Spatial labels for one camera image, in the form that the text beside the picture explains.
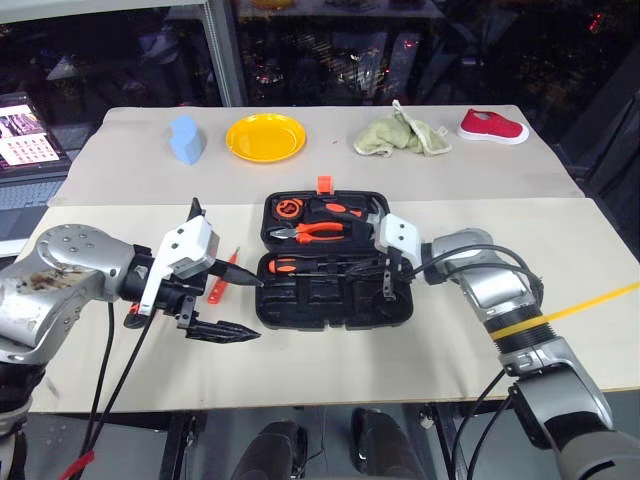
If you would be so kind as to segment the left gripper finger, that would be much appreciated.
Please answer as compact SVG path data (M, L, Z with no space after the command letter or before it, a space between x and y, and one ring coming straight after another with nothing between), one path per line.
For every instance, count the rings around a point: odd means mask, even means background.
M195 321L186 329L185 337L216 344L240 343L257 339L260 333L240 324L218 321Z
M249 270L222 260L216 260L213 263L211 275L233 285L252 287L262 287L264 285L263 281Z

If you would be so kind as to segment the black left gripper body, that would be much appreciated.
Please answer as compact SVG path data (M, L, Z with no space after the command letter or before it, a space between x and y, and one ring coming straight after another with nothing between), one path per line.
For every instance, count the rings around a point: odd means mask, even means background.
M175 273L163 279L156 296L156 308L173 317L177 327L185 331L197 331L204 327L196 310L196 300L205 293L208 271L202 271L186 279Z

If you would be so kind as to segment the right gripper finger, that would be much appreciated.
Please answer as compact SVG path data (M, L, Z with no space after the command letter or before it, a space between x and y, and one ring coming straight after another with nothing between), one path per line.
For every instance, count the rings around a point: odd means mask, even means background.
M394 278L397 273L397 261L392 256L387 256L383 270L382 295L385 301L395 302Z

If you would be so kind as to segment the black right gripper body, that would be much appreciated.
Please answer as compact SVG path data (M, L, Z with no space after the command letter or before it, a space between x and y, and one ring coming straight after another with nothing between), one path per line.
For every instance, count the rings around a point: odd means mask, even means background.
M414 267L397 248L388 248L385 261L385 278L391 283L410 284L415 279Z

